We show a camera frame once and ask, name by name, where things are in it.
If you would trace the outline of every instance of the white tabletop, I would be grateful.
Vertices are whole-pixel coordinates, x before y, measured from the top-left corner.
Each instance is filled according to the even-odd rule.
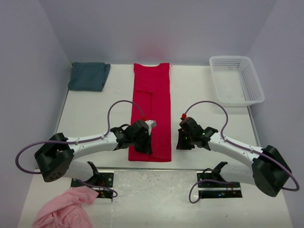
[[[116,171],[119,196],[84,205],[95,228],[292,228],[282,192],[272,198],[252,185],[241,184],[243,198],[188,201],[195,171]],[[29,228],[42,206],[60,195],[71,180],[45,183],[33,177],[19,221]],[[193,191],[193,199],[198,191]]]
[[[217,101],[209,66],[171,66],[171,162],[128,161],[128,150],[98,152],[78,161],[92,161],[98,167],[153,168],[153,169],[205,169],[214,168],[219,162],[239,164],[238,161],[217,152],[205,149],[178,151],[178,129],[181,114],[194,102]],[[58,131],[66,137],[89,136],[105,132],[106,114],[112,103],[118,100],[132,100],[134,72],[133,65],[111,65],[105,87],[99,92],[69,91],[59,123]],[[247,144],[256,145],[255,135],[246,107],[229,107],[229,123],[225,134]],[[200,104],[188,112],[203,128],[210,126],[218,130],[225,122],[220,108],[212,104]],[[111,126],[129,124],[131,105],[120,103],[111,112]]]
[[[199,100],[216,101],[210,68],[207,66],[172,66],[171,72],[172,162],[130,162],[127,150],[100,152],[80,158],[93,161],[100,167],[205,169],[221,161],[237,161],[204,149],[177,151],[180,116],[189,105]],[[101,93],[70,91],[61,117],[58,132],[65,136],[87,136],[106,130],[109,106],[120,99],[132,100],[133,66],[112,65],[109,78]],[[228,108],[230,122],[226,134],[255,145],[255,136],[245,107]],[[189,112],[204,128],[220,129],[225,121],[221,110],[211,104]],[[130,123],[131,106],[119,104],[111,115],[112,126]],[[19,228],[29,228],[42,206],[60,195],[71,180],[61,178],[45,183],[34,175]],[[114,188],[119,196],[113,202],[96,199],[84,205],[94,227],[98,228],[292,228],[282,192],[272,198],[256,186],[241,183],[243,198],[203,199],[192,205],[188,193],[196,182],[195,171],[115,171]]]

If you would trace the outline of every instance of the purple cable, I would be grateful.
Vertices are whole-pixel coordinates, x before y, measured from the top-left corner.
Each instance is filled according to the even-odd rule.
[[[113,198],[116,198],[116,197],[118,196],[117,191],[115,191],[114,189],[111,189],[111,188],[108,188],[108,187],[105,187],[105,186],[97,186],[97,185],[93,185],[93,184],[88,184],[88,183],[85,183],[85,182],[82,181],[82,180],[75,179],[75,178],[74,178],[74,180],[76,180],[76,181],[78,181],[79,183],[84,184],[84,185],[86,185],[86,186],[88,186],[88,187],[91,187],[91,188],[106,189],[106,190],[108,190],[108,191],[111,191],[111,192],[113,192],[113,193],[116,194],[116,195],[113,195],[113,196],[112,196]]]
[[[30,145],[27,145],[26,147],[22,148],[16,155],[16,158],[15,158],[15,164],[17,166],[18,169],[20,169],[22,172],[25,172],[25,173],[28,173],[28,174],[41,174],[41,172],[34,172],[34,171],[29,171],[29,170],[26,170],[24,168],[21,167],[20,163],[19,163],[19,157],[20,155],[26,151],[27,149],[29,149],[30,147],[33,147],[33,146],[36,146],[36,145],[39,145],[39,144],[46,144],[46,143],[49,143],[49,144],[77,144],[77,143],[89,143],[89,142],[92,142],[92,141],[96,141],[96,140],[100,140],[102,139],[103,137],[106,137],[110,130],[111,130],[111,127],[110,127],[110,112],[111,112],[111,109],[118,103],[121,103],[121,102],[128,102],[128,103],[131,103],[133,105],[135,105],[136,107],[138,107],[139,111],[142,113],[142,116],[144,117],[144,114],[143,114],[143,111],[142,109],[140,108],[140,106],[138,104],[136,104],[135,102],[133,101],[128,101],[128,100],[120,100],[120,101],[116,101],[114,104],[111,105],[111,107],[109,108],[108,110],[108,114],[107,114],[107,122],[108,122],[108,129],[106,131],[106,133],[103,135],[103,136],[98,136],[96,138],[93,138],[93,139],[86,139],[86,140],[80,140],[79,142],[76,142],[76,141],[73,141],[73,142],[62,142],[62,141],[55,141],[55,140],[45,140],[45,141],[39,141],[39,142],[34,142],[34,143],[31,143]],[[91,185],[91,184],[87,184],[83,181],[81,181],[82,184],[85,184],[89,187],[94,187],[94,188],[100,188],[100,186],[96,186],[96,185]]]
[[[260,155],[260,156],[263,156],[263,157],[267,158],[268,160],[272,161],[274,164],[276,164],[276,165],[279,166],[282,170],[284,170],[284,171],[288,174],[288,176],[289,176],[289,177],[294,181],[294,183],[295,183],[295,189],[284,188],[284,187],[283,187],[282,189],[287,190],[287,191],[299,191],[300,185],[299,185],[298,181],[296,180],[296,178],[294,177],[294,175],[293,175],[287,168],[285,168],[281,163],[277,162],[277,161],[276,161],[275,159],[273,159],[272,157],[269,157],[269,156],[267,156],[267,155],[265,155],[265,154],[263,154],[263,153],[261,153],[261,152],[259,152],[259,151],[255,151],[255,150],[251,151],[251,150],[250,150],[249,148],[247,148],[247,147],[241,146],[241,145],[239,145],[239,144],[237,144],[237,143],[234,143],[234,142],[232,142],[232,141],[230,141],[230,140],[228,140],[228,139],[225,139],[224,130],[225,130],[227,124],[228,124],[228,113],[227,113],[227,111],[224,109],[223,106],[221,106],[220,104],[218,104],[218,103],[216,103],[216,102],[214,102],[214,101],[199,101],[199,102],[196,102],[196,103],[194,103],[193,105],[191,105],[191,106],[186,110],[185,114],[187,114],[187,112],[188,112],[193,106],[195,106],[195,105],[197,105],[197,104],[200,104],[200,103],[212,103],[212,104],[217,105],[218,107],[220,107],[220,108],[223,110],[223,112],[224,112],[224,114],[225,114],[225,116],[226,116],[226,121],[225,121],[225,124],[223,125],[222,129],[220,130],[220,135],[222,136],[222,138],[223,138],[224,140],[226,140],[226,142],[228,142],[229,144],[231,144],[231,145],[233,145],[233,146],[235,146],[235,147],[238,147],[238,148],[240,148],[240,149],[242,149],[242,150],[256,153],[256,154],[258,154],[258,155]],[[197,202],[200,200],[200,198],[199,198],[197,201],[192,202],[191,199],[190,199],[190,195],[191,195],[191,193],[192,193],[193,188],[194,188],[196,185],[202,183],[203,181],[204,181],[204,182],[205,182],[205,181],[209,181],[209,182],[214,182],[214,183],[232,183],[232,182],[220,182],[220,181],[216,182],[215,180],[201,180],[201,181],[198,181],[198,182],[196,182],[196,183],[192,186],[192,188],[191,188],[191,190],[190,190],[189,201],[190,201],[191,203],[197,203]]]
[[[193,204],[195,204],[195,203],[197,203],[198,201],[200,201],[200,196],[199,196],[199,198],[196,200],[196,201],[192,201],[191,200],[191,194],[192,194],[192,191],[193,191],[193,189],[194,189],[194,187],[195,186],[197,186],[197,185],[199,185],[199,184],[201,184],[201,183],[203,183],[203,182],[213,182],[213,183],[217,183],[217,184],[234,184],[235,182],[222,182],[222,181],[218,181],[218,180],[209,180],[209,179],[204,179],[204,180],[201,180],[201,181],[198,181],[198,182],[196,182],[193,186],[192,186],[192,188],[190,189],[190,192],[189,192],[189,201],[190,201],[190,203],[193,203]]]

